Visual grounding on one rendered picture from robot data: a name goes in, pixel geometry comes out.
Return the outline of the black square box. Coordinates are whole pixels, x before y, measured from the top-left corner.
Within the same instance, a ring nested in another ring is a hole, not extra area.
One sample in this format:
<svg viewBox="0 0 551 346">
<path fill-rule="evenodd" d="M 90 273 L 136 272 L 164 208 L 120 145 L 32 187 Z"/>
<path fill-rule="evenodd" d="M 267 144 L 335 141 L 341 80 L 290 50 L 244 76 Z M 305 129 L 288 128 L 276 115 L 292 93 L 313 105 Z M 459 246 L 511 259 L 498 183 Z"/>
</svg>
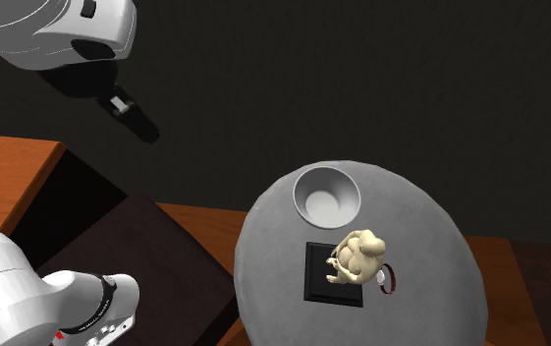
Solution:
<svg viewBox="0 0 551 346">
<path fill-rule="evenodd" d="M 357 284 L 331 283 L 327 275 L 335 276 L 337 270 L 326 261 L 335 245 L 307 242 L 305 245 L 305 269 L 303 299 L 332 305 L 362 308 L 362 287 Z"/>
</svg>

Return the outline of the orange wooden table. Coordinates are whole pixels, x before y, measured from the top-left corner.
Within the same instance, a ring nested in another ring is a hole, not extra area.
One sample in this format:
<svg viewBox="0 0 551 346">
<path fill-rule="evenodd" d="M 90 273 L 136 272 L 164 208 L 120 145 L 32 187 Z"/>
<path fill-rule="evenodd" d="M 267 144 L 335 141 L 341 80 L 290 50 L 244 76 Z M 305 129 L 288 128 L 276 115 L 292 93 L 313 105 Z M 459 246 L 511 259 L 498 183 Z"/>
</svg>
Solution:
<svg viewBox="0 0 551 346">
<path fill-rule="evenodd" d="M 0 137 L 0 232 L 12 234 L 65 151 L 60 142 Z"/>
</svg>

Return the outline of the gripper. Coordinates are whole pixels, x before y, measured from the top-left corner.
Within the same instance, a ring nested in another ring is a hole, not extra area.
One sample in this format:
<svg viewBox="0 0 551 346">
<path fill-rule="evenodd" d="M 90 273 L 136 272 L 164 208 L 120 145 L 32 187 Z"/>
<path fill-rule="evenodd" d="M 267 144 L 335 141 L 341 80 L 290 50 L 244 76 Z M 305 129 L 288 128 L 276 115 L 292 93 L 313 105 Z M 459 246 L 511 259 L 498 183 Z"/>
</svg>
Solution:
<svg viewBox="0 0 551 346">
<path fill-rule="evenodd" d="M 143 142 L 153 144 L 160 132 L 126 91 L 116 85 L 118 71 L 116 61 L 91 61 L 37 71 L 37 74 L 66 96 L 94 98 L 114 120 Z"/>
</svg>

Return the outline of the grey round table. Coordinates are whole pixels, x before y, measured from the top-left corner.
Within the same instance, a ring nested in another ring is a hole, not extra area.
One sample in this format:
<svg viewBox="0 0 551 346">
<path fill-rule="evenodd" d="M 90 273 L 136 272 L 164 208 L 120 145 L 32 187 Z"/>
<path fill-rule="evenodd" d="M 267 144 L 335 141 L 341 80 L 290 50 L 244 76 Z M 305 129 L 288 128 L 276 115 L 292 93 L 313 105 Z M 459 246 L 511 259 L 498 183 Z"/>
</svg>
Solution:
<svg viewBox="0 0 551 346">
<path fill-rule="evenodd" d="M 342 161 L 358 184 L 351 223 L 387 247 L 396 289 L 363 286 L 361 307 L 307 301 L 305 246 L 336 244 L 347 228 L 306 223 L 293 202 L 296 173 L 273 183 L 245 219 L 234 281 L 251 346 L 484 346 L 488 309 L 481 272 L 449 214 L 405 178 L 375 165 Z"/>
</svg>

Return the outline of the beige seated figure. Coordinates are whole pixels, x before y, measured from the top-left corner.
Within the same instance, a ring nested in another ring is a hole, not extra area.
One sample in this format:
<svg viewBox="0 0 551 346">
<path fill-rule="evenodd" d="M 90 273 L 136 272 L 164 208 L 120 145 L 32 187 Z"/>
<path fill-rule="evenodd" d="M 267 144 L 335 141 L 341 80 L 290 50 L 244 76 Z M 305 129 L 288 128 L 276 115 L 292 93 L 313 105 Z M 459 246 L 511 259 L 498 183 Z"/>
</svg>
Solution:
<svg viewBox="0 0 551 346">
<path fill-rule="evenodd" d="M 382 268 L 385 253 L 385 242 L 371 230 L 352 231 L 326 260 L 337 270 L 337 274 L 326 275 L 325 278 L 332 284 L 365 284 Z"/>
</svg>

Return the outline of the white bowl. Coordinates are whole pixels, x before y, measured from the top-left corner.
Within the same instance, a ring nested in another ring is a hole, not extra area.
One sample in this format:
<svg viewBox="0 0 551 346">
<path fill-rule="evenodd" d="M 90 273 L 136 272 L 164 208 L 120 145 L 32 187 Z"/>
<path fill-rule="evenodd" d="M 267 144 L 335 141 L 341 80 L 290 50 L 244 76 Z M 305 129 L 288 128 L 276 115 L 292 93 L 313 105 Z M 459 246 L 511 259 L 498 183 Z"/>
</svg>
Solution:
<svg viewBox="0 0 551 346">
<path fill-rule="evenodd" d="M 326 230 L 347 226 L 361 207 L 356 181 L 343 170 L 326 165 L 306 169 L 295 181 L 292 198 L 305 222 Z"/>
</svg>

